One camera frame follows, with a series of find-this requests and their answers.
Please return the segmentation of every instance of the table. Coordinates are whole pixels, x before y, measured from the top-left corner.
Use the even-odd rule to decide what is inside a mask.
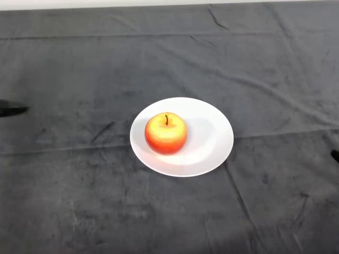
[[[1,253],[339,253],[339,4],[0,12]],[[144,166],[129,129],[193,97],[235,134],[216,170]]]

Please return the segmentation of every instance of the red apple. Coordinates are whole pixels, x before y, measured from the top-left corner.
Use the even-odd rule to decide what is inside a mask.
[[[187,126],[176,114],[165,112],[153,116],[145,127],[147,144],[156,152],[173,154],[186,143]]]

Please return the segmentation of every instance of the black object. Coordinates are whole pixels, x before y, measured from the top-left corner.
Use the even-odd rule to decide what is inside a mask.
[[[331,156],[333,157],[333,159],[335,159],[339,163],[339,151],[332,150]]]
[[[0,117],[18,115],[26,112],[28,107],[19,102],[10,102],[0,99]]]

